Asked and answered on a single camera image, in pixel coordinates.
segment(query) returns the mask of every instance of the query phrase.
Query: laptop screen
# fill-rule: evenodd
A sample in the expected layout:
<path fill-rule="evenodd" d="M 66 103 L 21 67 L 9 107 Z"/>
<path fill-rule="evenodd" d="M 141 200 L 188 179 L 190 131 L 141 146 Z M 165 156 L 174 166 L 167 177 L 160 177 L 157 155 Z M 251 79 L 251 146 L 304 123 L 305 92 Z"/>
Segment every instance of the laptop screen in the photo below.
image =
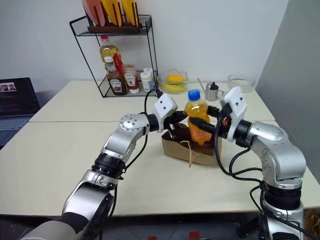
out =
<path fill-rule="evenodd" d="M 0 80 L 0 117 L 35 114 L 39 109 L 30 78 Z"/>

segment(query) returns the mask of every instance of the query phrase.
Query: black cable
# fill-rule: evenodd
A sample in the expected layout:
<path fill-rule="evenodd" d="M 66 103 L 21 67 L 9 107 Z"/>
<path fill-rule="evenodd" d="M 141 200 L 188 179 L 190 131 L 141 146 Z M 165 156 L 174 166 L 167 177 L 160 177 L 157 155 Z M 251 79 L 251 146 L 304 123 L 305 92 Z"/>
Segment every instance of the black cable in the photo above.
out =
<path fill-rule="evenodd" d="M 112 217 L 112 215 L 114 214 L 114 211 L 116 208 L 116 203 L 117 203 L 117 195 L 118 195 L 118 184 L 115 186 L 115 189 L 114 189 L 113 204 L 112 204 L 112 209 L 111 209 L 111 212 L 108 216 L 108 219 L 110 219 Z"/>
<path fill-rule="evenodd" d="M 155 89 L 151 89 L 150 91 L 147 92 L 144 98 L 144 114 L 147 114 L 147 100 L 149 95 L 154 91 Z"/>
<path fill-rule="evenodd" d="M 293 229 L 295 229 L 295 230 L 298 230 L 299 232 L 307 235 L 308 237 L 310 237 L 310 238 L 312 238 L 312 239 L 314 239 L 314 240 L 317 240 L 317 239 L 318 239 L 318 238 L 317 238 L 315 235 L 313 235 L 311 232 L 309 232 L 309 231 L 307 231 L 307 230 L 305 230 L 305 229 L 303 229 L 303 228 L 301 228 L 301 227 L 299 227 L 299 226 L 297 226 L 297 225 L 294 225 L 293 223 L 291 223 L 291 222 L 289 222 L 289 221 L 283 220 L 283 219 L 281 219 L 280 217 L 275 216 L 272 212 L 270 212 L 268 209 L 266 209 L 265 206 L 264 206 L 264 203 L 263 203 L 264 193 L 265 193 L 264 187 L 261 185 L 260 205 L 261 205 L 261 208 L 262 208 L 263 212 L 264 212 L 266 215 L 268 215 L 270 218 L 272 218 L 272 219 L 274 219 L 274 220 L 279 221 L 280 223 L 283 223 L 283 224 L 285 224 L 285 225 L 287 225 L 287 226 L 289 226 L 289 227 L 291 227 L 291 228 L 293 228 Z"/>
<path fill-rule="evenodd" d="M 142 154 L 142 152 L 145 150 L 146 145 L 148 142 L 148 134 L 145 135 L 145 139 L 144 139 L 144 144 L 143 147 L 141 148 L 140 152 L 137 154 L 137 156 L 134 157 L 134 159 L 125 167 L 125 170 L 127 170 L 136 160 L 138 157 L 140 157 L 140 155 Z"/>
<path fill-rule="evenodd" d="M 259 167 L 249 167 L 249 168 L 246 168 L 244 170 L 241 170 L 241 171 L 236 171 L 236 172 L 233 172 L 232 171 L 232 168 L 234 166 L 234 163 L 235 161 L 237 160 L 238 157 L 240 157 L 241 155 L 243 154 L 246 154 L 247 152 L 249 152 L 251 150 L 250 147 L 248 147 L 246 150 L 243 150 L 239 153 L 237 153 L 230 161 L 230 164 L 229 164 L 229 173 L 231 173 L 231 175 L 239 175 L 239 174 L 243 174 L 243 173 L 246 173 L 246 172 L 249 172 L 249 171 L 260 171 L 262 172 L 262 169 L 259 168 Z"/>
<path fill-rule="evenodd" d="M 221 159 L 220 159 L 220 154 L 219 154 L 219 146 L 218 146 L 218 135 L 219 135 L 220 127 L 221 127 L 221 122 L 222 122 L 221 117 L 218 117 L 218 118 L 217 118 L 216 128 L 215 128 L 215 134 L 214 134 L 215 158 L 216 158 L 216 161 L 217 161 L 220 169 L 222 170 L 223 173 L 225 173 L 225 174 L 228 175 L 228 176 L 233 177 L 234 179 L 242 180 L 242 181 L 253 181 L 253 182 L 258 182 L 258 183 L 260 184 L 261 181 L 260 181 L 259 179 L 256 179 L 256 178 L 238 177 L 238 176 L 236 176 L 236 175 L 239 175 L 239 174 L 248 172 L 248 171 L 257 170 L 256 167 L 254 167 L 254 168 L 253 168 L 253 167 L 252 167 L 252 168 L 247 168 L 247 169 L 244 169 L 244 170 L 241 170 L 241 171 L 232 173 L 232 172 L 227 172 L 226 169 L 224 168 L 224 166 L 222 165 L 222 162 L 221 162 Z M 246 149 L 246 150 L 238 153 L 236 156 L 234 156 L 234 157 L 232 158 L 233 162 L 234 162 L 239 156 L 241 156 L 242 154 L 247 153 L 249 150 L 250 150 L 250 149 Z"/>
<path fill-rule="evenodd" d="M 243 154 L 246 154 L 246 153 L 249 152 L 250 150 L 251 150 L 251 148 L 248 147 L 246 150 L 243 150 L 243 151 L 241 151 L 241 152 L 238 152 L 238 153 L 231 159 L 231 161 L 230 161 L 230 163 L 229 163 L 229 173 L 231 173 L 231 174 L 236 174 L 236 173 L 233 173 L 233 172 L 232 172 L 232 168 L 233 168 L 233 166 L 234 166 L 235 161 L 237 160 L 238 157 L 240 157 L 240 156 L 243 155 Z"/>
<path fill-rule="evenodd" d="M 259 209 L 260 212 L 262 212 L 262 210 L 261 210 L 261 208 L 259 207 L 258 203 L 257 203 L 256 200 L 254 199 L 254 196 L 252 195 L 252 193 L 253 193 L 255 190 L 259 189 L 259 187 L 260 187 L 260 185 L 255 186 L 254 188 L 252 188 L 252 189 L 250 190 L 250 193 L 249 193 L 249 194 L 250 194 L 250 198 L 251 198 L 251 200 L 253 201 L 254 205 Z"/>

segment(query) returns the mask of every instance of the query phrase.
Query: laptop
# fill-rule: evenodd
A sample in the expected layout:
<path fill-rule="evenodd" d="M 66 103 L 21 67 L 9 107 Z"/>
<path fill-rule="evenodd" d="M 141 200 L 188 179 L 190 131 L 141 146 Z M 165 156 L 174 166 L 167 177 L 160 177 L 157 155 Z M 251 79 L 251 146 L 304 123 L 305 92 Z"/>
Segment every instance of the laptop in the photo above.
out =
<path fill-rule="evenodd" d="M 0 147 L 40 109 L 29 77 L 0 80 Z"/>

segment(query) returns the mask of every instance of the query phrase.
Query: yellow fruit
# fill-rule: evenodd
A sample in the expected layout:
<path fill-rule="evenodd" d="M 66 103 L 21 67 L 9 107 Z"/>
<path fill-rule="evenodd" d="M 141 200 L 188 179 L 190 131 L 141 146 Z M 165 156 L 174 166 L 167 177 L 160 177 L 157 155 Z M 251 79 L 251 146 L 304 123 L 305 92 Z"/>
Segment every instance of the yellow fruit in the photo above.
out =
<path fill-rule="evenodd" d="M 181 93 L 185 90 L 184 84 L 165 84 L 162 83 L 161 88 L 165 92 Z"/>
<path fill-rule="evenodd" d="M 166 77 L 168 83 L 182 83 L 185 81 L 185 78 L 181 75 L 169 75 Z"/>

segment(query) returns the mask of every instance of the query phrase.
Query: white table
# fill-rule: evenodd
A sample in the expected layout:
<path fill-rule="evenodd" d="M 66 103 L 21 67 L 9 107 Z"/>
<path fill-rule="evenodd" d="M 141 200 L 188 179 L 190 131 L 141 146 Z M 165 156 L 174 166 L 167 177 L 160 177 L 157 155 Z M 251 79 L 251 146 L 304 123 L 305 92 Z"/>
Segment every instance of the white table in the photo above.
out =
<path fill-rule="evenodd" d="M 221 90 L 228 90 L 227 83 L 217 84 Z M 201 89 L 198 83 L 188 84 L 188 88 Z M 183 110 L 188 102 L 187 93 L 172 96 L 178 109 Z M 245 93 L 244 97 L 248 105 L 245 115 L 247 120 L 275 120 L 256 91 Z M 144 100 L 141 96 L 102 98 L 93 81 L 71 81 L 30 122 L 117 122 L 126 114 L 143 112 Z M 156 97 L 148 98 L 149 112 L 156 100 Z M 211 105 L 220 106 L 219 101 Z"/>
<path fill-rule="evenodd" d="M 117 125 L 117 122 L 28 123 L 0 151 L 0 214 L 60 215 L 66 198 Z M 133 157 L 143 143 L 142 138 Z M 239 151 L 240 147 L 224 140 L 225 165 Z M 255 166 L 261 166 L 260 161 L 249 152 L 240 157 L 236 169 Z M 189 168 L 187 161 L 165 156 L 161 135 L 156 132 L 150 133 L 145 152 L 123 177 L 115 208 L 118 216 L 257 210 L 249 197 L 255 183 L 234 180 L 216 166 L 193 164 Z M 301 200 L 306 208 L 320 207 L 320 186 L 308 169 Z"/>

